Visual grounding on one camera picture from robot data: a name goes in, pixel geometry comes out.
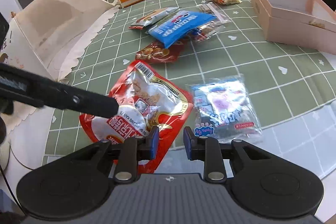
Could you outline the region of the clear blue candy bag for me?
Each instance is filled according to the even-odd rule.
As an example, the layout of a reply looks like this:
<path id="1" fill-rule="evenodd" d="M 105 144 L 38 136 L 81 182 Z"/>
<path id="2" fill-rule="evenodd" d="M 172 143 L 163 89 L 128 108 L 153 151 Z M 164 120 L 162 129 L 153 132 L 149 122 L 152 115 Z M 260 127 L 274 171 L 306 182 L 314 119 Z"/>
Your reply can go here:
<path id="1" fill-rule="evenodd" d="M 261 139 L 261 125 L 243 75 L 208 79 L 190 84 L 188 89 L 194 102 L 195 136 L 213 137 L 220 143 Z"/>

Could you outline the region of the large red snack bag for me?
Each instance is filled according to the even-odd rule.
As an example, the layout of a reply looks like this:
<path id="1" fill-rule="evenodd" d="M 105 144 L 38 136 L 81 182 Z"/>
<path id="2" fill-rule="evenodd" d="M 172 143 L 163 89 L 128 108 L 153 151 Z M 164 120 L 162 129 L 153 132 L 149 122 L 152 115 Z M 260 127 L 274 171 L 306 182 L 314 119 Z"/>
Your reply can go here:
<path id="1" fill-rule="evenodd" d="M 138 165 L 139 173 L 153 173 L 193 109 L 191 94 L 159 75 L 149 64 L 136 60 L 123 72 L 109 96 L 119 104 L 117 115 L 101 118 L 81 114 L 79 121 L 84 132 L 93 142 L 109 139 L 112 144 L 121 144 L 130 137 L 147 136 L 157 126 L 156 157 Z"/>

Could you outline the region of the dark red egg snack packet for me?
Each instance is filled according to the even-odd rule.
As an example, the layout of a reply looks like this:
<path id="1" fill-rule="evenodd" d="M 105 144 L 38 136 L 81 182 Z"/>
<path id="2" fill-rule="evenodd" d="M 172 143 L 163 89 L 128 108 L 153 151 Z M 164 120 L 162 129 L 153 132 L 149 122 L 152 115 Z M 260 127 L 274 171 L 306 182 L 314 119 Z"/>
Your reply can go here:
<path id="1" fill-rule="evenodd" d="M 177 42 L 169 48 L 164 48 L 163 43 L 156 40 L 139 50 L 135 54 L 135 59 L 145 61 L 148 64 L 173 63 L 177 61 L 184 47 L 183 43 Z"/>

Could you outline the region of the clear biscuit packet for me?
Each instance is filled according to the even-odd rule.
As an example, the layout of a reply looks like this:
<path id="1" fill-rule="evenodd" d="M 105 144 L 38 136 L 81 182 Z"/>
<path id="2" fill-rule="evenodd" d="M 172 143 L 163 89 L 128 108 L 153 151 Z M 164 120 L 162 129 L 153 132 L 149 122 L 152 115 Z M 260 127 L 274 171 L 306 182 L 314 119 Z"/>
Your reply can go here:
<path id="1" fill-rule="evenodd" d="M 208 23 L 203 23 L 187 33 L 186 36 L 192 42 L 196 43 L 207 40 L 218 32 L 224 31 L 226 26 L 232 22 L 232 20 L 224 15 L 220 7 L 214 2 L 197 5 L 196 8 L 199 12 L 214 16 L 214 19 L 210 20 Z"/>

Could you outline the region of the blue seaweed snack bag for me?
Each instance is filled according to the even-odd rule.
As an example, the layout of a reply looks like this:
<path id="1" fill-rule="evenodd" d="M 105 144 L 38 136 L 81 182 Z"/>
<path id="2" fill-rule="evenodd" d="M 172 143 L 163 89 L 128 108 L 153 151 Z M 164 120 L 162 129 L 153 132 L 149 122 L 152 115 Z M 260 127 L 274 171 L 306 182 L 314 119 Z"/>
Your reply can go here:
<path id="1" fill-rule="evenodd" d="M 216 18 L 215 15 L 204 12 L 178 10 L 168 19 L 158 22 L 147 33 L 161 42 L 164 48 L 169 48 L 189 31 L 209 23 Z"/>

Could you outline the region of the green checked tablecloth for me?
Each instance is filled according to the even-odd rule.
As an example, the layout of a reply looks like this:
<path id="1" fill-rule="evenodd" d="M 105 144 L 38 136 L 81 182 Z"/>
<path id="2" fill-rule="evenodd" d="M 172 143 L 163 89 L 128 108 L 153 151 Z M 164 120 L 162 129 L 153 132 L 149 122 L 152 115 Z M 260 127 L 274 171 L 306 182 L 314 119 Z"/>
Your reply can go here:
<path id="1" fill-rule="evenodd" d="M 151 43 L 130 30 L 157 8 L 192 9 L 207 0 L 146 0 L 122 9 L 91 40 L 68 75 L 70 85 L 108 93 L 138 50 Z M 260 147 L 325 177 L 335 169 L 335 69 L 320 52 L 266 41 L 251 0 L 226 6 L 224 29 L 189 42 L 177 61 L 155 70 L 181 88 L 243 74 L 262 126 Z"/>

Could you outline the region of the silver bread snack packet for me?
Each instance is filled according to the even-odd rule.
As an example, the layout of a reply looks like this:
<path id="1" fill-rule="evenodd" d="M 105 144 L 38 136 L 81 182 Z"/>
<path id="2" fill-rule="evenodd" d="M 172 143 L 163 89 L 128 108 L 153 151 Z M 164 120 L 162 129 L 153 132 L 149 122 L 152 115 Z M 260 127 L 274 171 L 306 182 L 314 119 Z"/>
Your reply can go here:
<path id="1" fill-rule="evenodd" d="M 161 19 L 167 17 L 168 15 L 172 14 L 173 12 L 176 12 L 179 8 L 178 7 L 166 7 L 161 9 L 156 9 L 152 11 L 151 13 L 139 18 L 135 22 L 133 22 L 129 29 L 131 30 L 142 30 L 145 27 L 151 26 Z"/>

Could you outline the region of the pink cardboard box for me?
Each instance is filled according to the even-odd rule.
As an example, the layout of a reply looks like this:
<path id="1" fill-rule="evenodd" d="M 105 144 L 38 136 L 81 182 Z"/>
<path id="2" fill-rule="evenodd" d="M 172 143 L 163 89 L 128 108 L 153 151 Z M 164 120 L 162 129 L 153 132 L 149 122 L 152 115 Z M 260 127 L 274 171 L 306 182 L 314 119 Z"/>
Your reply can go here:
<path id="1" fill-rule="evenodd" d="M 251 0 L 265 39 L 335 54 L 335 11 L 322 0 Z"/>

